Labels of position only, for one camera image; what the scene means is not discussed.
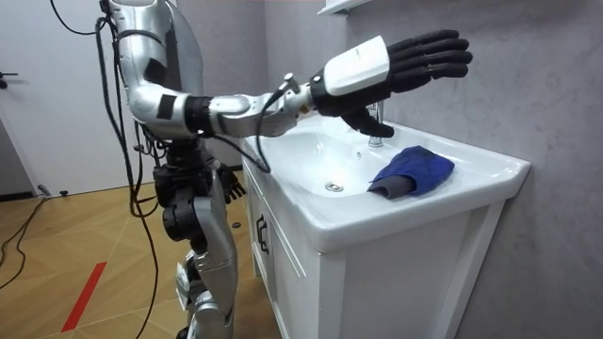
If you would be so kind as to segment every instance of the wooden floor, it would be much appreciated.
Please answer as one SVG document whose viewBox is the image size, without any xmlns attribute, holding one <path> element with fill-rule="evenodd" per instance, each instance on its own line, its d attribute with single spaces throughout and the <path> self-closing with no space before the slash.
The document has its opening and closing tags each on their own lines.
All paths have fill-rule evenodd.
<svg viewBox="0 0 603 339">
<path fill-rule="evenodd" d="M 143 187 L 141 197 L 154 195 Z M 21 227 L 39 200 L 0 203 L 0 242 Z M 228 206 L 238 249 L 235 338 L 280 338 L 266 290 L 253 274 L 245 202 Z M 175 337 L 186 314 L 175 299 L 174 271 L 188 250 L 168 239 L 161 211 L 148 218 L 159 259 L 159 286 L 145 339 Z M 19 269 L 16 240 L 0 267 L 0 284 Z M 127 210 L 125 188 L 52 199 L 29 225 L 21 276 L 0 290 L 2 339 L 134 339 L 146 315 L 154 267 L 146 234 Z M 75 330 L 61 332 L 94 267 L 107 262 Z"/>
</svg>

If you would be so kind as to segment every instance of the white sink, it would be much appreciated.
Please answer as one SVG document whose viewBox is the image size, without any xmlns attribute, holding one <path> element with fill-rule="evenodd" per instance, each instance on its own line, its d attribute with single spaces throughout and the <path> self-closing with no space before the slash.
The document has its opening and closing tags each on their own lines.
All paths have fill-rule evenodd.
<svg viewBox="0 0 603 339">
<path fill-rule="evenodd" d="M 282 137 L 262 137 L 272 174 L 253 173 L 267 201 L 289 204 L 307 218 L 316 250 L 333 251 L 513 197 L 530 163 L 444 137 L 388 123 L 394 137 L 381 148 L 340 119 L 313 116 Z M 434 191 L 393 201 L 367 192 L 369 182 L 401 150 L 420 145 L 456 167 Z M 253 151 L 254 138 L 244 140 Z M 327 185 L 343 187 L 332 192 Z"/>
</svg>

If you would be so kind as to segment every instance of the white shelf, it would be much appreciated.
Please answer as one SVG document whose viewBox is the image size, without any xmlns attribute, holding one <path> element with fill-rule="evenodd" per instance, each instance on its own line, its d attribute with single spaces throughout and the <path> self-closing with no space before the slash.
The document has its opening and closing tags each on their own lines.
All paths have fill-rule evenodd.
<svg viewBox="0 0 603 339">
<path fill-rule="evenodd" d="M 318 15 L 348 14 L 352 8 L 363 5 L 371 0 L 327 0 L 327 5 Z"/>
</svg>

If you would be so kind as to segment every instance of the red tape line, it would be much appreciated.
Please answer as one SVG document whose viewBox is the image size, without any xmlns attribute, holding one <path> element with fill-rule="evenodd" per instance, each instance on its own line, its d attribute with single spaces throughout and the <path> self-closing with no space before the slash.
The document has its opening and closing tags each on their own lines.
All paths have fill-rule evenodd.
<svg viewBox="0 0 603 339">
<path fill-rule="evenodd" d="M 65 321 L 65 325 L 63 325 L 63 330 L 61 330 L 61 332 L 71 331 L 77 327 L 79 318 L 82 317 L 84 310 L 86 310 L 86 305 L 88 305 L 90 297 L 92 297 L 92 293 L 94 292 L 94 288 L 96 288 L 96 284 L 101 279 L 101 274 L 103 274 L 105 266 L 106 262 L 96 264 L 94 270 L 88 278 L 88 281 L 86 282 L 86 285 L 84 285 L 82 293 L 77 298 L 77 301 L 73 306 L 72 312 L 67 317 L 67 321 Z"/>
</svg>

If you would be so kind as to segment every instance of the humanoid robot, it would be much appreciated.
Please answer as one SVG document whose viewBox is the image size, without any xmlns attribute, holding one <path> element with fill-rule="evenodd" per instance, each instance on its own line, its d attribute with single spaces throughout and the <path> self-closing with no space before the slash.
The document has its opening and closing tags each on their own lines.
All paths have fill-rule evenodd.
<svg viewBox="0 0 603 339">
<path fill-rule="evenodd" d="M 101 7 L 117 27 L 134 119 L 169 141 L 167 163 L 154 170 L 155 190 L 168 236 L 191 246 L 176 275 L 188 311 L 188 326 L 178 338 L 233 337 L 237 265 L 226 200 L 244 191 L 232 175 L 220 181 L 223 165 L 206 149 L 206 138 L 278 137 L 312 111 L 341 118 L 368 136 L 392 137 L 393 128 L 370 117 L 367 105 L 433 79 L 464 77 L 472 59 L 467 40 L 453 30 L 391 45 L 377 37 L 334 57 L 307 83 L 289 74 L 274 93 L 209 97 L 202 89 L 199 45 L 176 6 L 167 0 L 102 0 Z"/>
</svg>

